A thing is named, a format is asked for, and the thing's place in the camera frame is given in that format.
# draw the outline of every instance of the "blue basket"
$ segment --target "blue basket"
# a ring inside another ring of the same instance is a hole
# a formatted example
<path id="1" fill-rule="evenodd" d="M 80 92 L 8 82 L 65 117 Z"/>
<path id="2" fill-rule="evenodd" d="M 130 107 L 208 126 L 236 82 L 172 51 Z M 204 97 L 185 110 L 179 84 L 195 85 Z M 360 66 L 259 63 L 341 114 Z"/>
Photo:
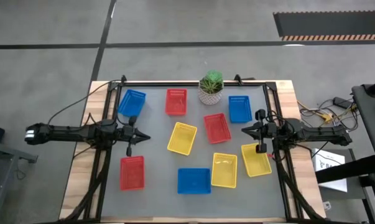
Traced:
<path id="1" fill-rule="evenodd" d="M 179 168 L 178 194 L 210 194 L 211 170 L 208 168 Z"/>
<path id="2" fill-rule="evenodd" d="M 121 104 L 119 105 L 118 113 L 121 113 L 124 116 L 138 116 L 140 111 L 142 111 L 145 100 L 145 93 L 135 90 L 127 90 Z"/>
<path id="3" fill-rule="evenodd" d="M 229 96 L 229 114 L 232 123 L 252 121 L 251 105 L 248 96 Z"/>

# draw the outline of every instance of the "plastic basket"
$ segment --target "plastic basket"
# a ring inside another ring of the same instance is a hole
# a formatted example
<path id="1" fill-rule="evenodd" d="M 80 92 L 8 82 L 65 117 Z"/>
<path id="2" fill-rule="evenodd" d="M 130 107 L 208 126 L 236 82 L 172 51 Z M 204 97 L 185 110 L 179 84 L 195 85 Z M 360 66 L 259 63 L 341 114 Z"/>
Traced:
<path id="1" fill-rule="evenodd" d="M 250 177 L 271 174 L 272 168 L 266 153 L 256 153 L 257 143 L 241 146 L 247 174 Z"/>
<path id="2" fill-rule="evenodd" d="M 218 187 L 236 188 L 237 186 L 237 156 L 214 153 L 212 163 L 211 184 Z"/>
<path id="3" fill-rule="evenodd" d="M 121 159 L 121 190 L 144 189 L 144 158 L 142 156 Z"/>
<path id="4" fill-rule="evenodd" d="M 168 150 L 188 156 L 192 150 L 197 127 L 176 122 L 170 136 Z"/>
<path id="5" fill-rule="evenodd" d="M 186 89 L 168 89 L 165 102 L 165 113 L 167 115 L 185 115 L 187 110 L 186 102 Z"/>
<path id="6" fill-rule="evenodd" d="M 121 113 L 124 116 L 138 116 L 142 111 L 145 100 L 145 93 L 135 90 L 127 90 L 121 104 L 119 105 L 118 113 Z"/>
<path id="7" fill-rule="evenodd" d="M 213 114 L 204 116 L 206 135 L 210 144 L 229 141 L 231 139 L 225 114 Z"/>
<path id="8" fill-rule="evenodd" d="M 178 194 L 210 194 L 211 170 L 208 168 L 180 168 L 177 172 Z"/>
<path id="9" fill-rule="evenodd" d="M 229 115 L 232 123 L 252 121 L 251 105 L 248 96 L 229 96 Z"/>

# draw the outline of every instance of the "black and yellow striped mat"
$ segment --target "black and yellow striped mat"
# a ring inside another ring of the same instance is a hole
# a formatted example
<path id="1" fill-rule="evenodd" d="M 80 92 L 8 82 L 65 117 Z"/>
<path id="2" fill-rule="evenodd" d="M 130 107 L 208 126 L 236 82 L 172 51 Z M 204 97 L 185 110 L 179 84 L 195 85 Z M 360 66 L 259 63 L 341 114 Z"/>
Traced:
<path id="1" fill-rule="evenodd" d="M 276 12 L 282 40 L 375 40 L 375 11 Z"/>

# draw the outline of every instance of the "gray tabletop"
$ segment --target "gray tabletop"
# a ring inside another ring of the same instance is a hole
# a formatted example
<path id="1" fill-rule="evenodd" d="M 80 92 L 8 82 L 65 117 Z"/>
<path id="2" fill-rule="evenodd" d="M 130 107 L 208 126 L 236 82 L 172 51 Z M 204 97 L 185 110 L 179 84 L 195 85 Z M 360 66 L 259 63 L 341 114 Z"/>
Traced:
<path id="1" fill-rule="evenodd" d="M 204 105 L 198 99 L 197 87 L 187 87 L 187 114 L 168 116 L 165 114 L 166 87 L 135 87 L 133 90 L 147 93 L 136 126 L 151 136 L 132 148 L 132 156 L 144 156 L 144 190 L 121 191 L 119 189 L 120 158 L 126 156 L 125 142 L 113 146 L 102 217 L 194 217 L 194 218 L 267 218 L 285 217 L 284 204 L 274 161 L 270 161 L 272 174 L 248 177 L 241 155 L 241 145 L 255 141 L 241 132 L 241 128 L 253 124 L 230 123 L 228 96 L 248 95 L 252 116 L 258 109 L 266 109 L 261 86 L 227 86 L 219 103 Z M 231 133 L 231 140 L 209 144 L 203 117 L 224 113 Z M 198 128 L 189 156 L 167 150 L 168 141 L 176 122 Z M 268 153 L 273 148 L 268 142 Z M 237 187 L 228 189 L 211 186 L 208 195 L 180 195 L 177 193 L 177 171 L 181 167 L 206 167 L 212 170 L 214 152 L 235 154 L 238 157 Z"/>

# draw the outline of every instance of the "yellow basket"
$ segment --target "yellow basket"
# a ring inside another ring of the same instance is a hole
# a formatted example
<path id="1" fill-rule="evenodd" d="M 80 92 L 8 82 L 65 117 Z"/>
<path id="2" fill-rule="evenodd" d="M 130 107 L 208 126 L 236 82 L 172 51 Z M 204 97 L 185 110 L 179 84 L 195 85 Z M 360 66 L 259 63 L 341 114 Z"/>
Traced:
<path id="1" fill-rule="evenodd" d="M 197 127 L 176 122 L 170 136 L 168 150 L 188 156 L 193 147 Z"/>
<path id="2" fill-rule="evenodd" d="M 237 156 L 214 153 L 212 163 L 211 184 L 218 187 L 236 188 L 237 186 Z"/>
<path id="3" fill-rule="evenodd" d="M 257 143 L 241 146 L 241 152 L 243 153 L 248 176 L 256 177 L 259 175 L 271 174 L 272 168 L 267 154 L 256 153 L 256 145 Z"/>

